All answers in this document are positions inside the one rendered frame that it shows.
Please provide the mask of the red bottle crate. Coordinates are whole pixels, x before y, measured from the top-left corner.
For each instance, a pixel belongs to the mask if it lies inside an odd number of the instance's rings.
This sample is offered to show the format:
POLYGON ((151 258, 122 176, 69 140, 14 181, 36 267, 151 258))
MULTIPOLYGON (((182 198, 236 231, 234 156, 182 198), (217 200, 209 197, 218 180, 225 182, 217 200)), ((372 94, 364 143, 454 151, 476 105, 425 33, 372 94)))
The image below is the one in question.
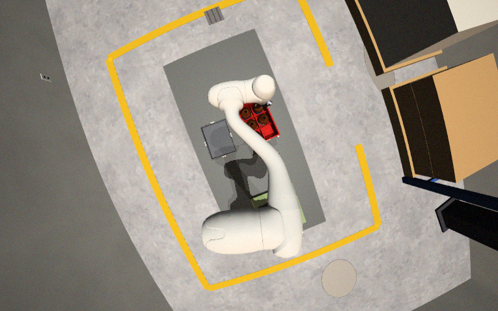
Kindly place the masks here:
MULTIPOLYGON (((254 104, 254 103, 245 103, 245 104, 243 105, 243 108, 248 108, 248 109, 250 109, 250 110, 251 110, 251 117, 250 117, 250 118, 248 118, 247 120, 242 119, 242 120, 244 120, 244 122, 245 122, 245 123, 247 123, 247 121, 248 121, 248 120, 250 120, 250 119, 254 119, 254 120, 256 120, 256 122, 257 122, 257 120, 258 120, 258 117, 255 117, 255 116, 257 116, 257 114, 255 114, 255 113, 253 112, 253 104, 254 104), (249 106, 249 105, 250 105, 250 106, 249 106), (253 112, 253 113, 252 113, 252 112, 253 112), (255 118, 252 118, 252 117, 255 117, 255 118)), ((243 109, 243 108, 242 108, 242 109, 243 109)), ((273 120, 273 117, 272 117, 272 115, 271 115, 270 110, 268 109, 268 107, 265 107, 265 108, 264 108, 264 110, 263 110, 263 112, 262 112, 262 113, 264 113, 264 112, 266 112, 265 114, 267 114, 267 115, 269 116, 269 122, 268 122, 266 125, 264 125, 264 126, 261 126, 261 125, 257 122, 257 127, 256 127, 256 129, 257 129, 257 130, 255 129, 255 131, 259 131, 259 132, 261 132, 262 137, 263 137, 265 140, 269 140, 269 139, 272 139, 272 138, 276 137, 276 136, 278 135, 278 133, 279 133, 279 130, 277 129, 277 126, 276 126, 276 124, 275 124, 275 122, 274 122, 274 120, 273 120), (260 129, 259 129, 259 128, 260 128, 260 129)))

